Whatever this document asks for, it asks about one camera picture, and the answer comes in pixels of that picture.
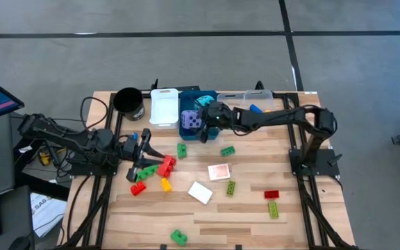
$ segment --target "black mug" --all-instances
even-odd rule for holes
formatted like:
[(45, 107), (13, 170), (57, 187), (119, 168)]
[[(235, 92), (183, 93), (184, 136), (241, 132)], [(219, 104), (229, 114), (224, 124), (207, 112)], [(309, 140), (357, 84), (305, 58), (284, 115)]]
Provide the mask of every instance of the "black mug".
[(137, 121), (144, 116), (142, 92), (134, 87), (126, 87), (116, 93), (114, 108), (129, 121)]

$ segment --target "pink card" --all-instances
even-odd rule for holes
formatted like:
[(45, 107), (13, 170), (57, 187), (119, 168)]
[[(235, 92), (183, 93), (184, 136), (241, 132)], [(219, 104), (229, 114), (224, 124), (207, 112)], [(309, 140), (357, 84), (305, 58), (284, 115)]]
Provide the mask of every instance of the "pink card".
[(212, 181), (222, 180), (231, 177), (229, 164), (219, 164), (208, 166), (209, 179)]

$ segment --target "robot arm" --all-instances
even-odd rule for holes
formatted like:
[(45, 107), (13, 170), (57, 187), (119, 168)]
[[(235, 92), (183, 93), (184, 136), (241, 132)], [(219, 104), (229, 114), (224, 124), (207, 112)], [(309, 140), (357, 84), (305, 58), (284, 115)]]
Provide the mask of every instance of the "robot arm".
[(67, 161), (72, 164), (72, 175), (113, 175), (122, 160), (134, 162), (127, 179), (135, 182), (137, 170), (161, 164), (160, 160), (144, 158), (144, 153), (157, 158), (165, 156), (149, 145), (151, 131), (145, 128), (141, 142), (138, 136), (125, 135), (125, 142), (118, 142), (110, 129), (75, 131), (57, 124), (42, 114), (25, 115), (18, 128), (21, 136), (53, 142), (75, 152)]
[[(306, 119), (307, 114), (314, 115), (312, 125)], [(302, 163), (313, 167), (317, 159), (317, 150), (322, 142), (337, 130), (334, 114), (317, 106), (303, 106), (291, 110), (256, 113), (250, 110), (234, 108), (231, 110), (222, 102), (212, 102), (200, 110), (200, 118), (205, 126), (198, 132), (202, 143), (208, 140), (208, 130), (212, 127), (231, 129), (236, 135), (247, 135), (263, 126), (295, 124), (311, 134), (311, 138), (302, 151)]]

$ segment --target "purple cube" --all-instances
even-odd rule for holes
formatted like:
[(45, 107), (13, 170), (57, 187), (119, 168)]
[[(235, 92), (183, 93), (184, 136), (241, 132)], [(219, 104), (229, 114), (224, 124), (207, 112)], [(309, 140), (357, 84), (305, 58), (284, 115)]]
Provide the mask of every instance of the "purple cube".
[(201, 120), (195, 110), (185, 110), (181, 113), (181, 126), (184, 129), (199, 128)]

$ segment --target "green lego brick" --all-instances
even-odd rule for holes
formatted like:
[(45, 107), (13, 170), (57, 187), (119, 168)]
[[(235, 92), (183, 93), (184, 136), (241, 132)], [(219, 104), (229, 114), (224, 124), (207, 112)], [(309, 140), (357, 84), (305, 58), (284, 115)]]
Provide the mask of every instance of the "green lego brick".
[(278, 219), (277, 204), (275, 202), (269, 202), (268, 208), (271, 219)]
[(183, 247), (186, 245), (186, 241), (188, 237), (184, 234), (182, 234), (179, 230), (175, 230), (171, 234), (171, 239), (175, 241), (180, 247)]
[(222, 156), (230, 156), (235, 153), (233, 146), (222, 149)]
[(137, 173), (137, 181), (145, 180), (155, 173), (158, 169), (158, 165), (150, 166), (144, 168), (142, 171)]
[(228, 182), (228, 190), (226, 191), (226, 195), (233, 196), (234, 188), (235, 188), (235, 181), (229, 181)]
[(178, 143), (177, 144), (177, 154), (178, 159), (183, 159), (186, 157), (186, 145)]

